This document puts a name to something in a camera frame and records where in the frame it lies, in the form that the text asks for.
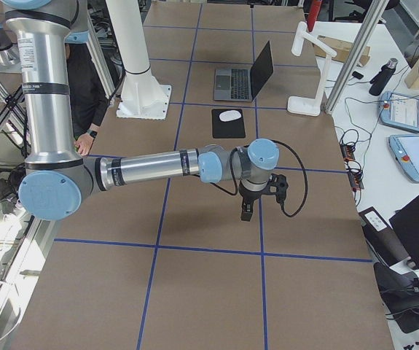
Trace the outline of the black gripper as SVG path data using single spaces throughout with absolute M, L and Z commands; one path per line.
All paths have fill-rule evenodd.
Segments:
M 254 202 L 263 195 L 273 195 L 270 185 L 265 182 L 255 184 L 252 182 L 240 182 L 239 193 L 242 196 L 240 219 L 244 222 L 250 222 L 254 212 Z

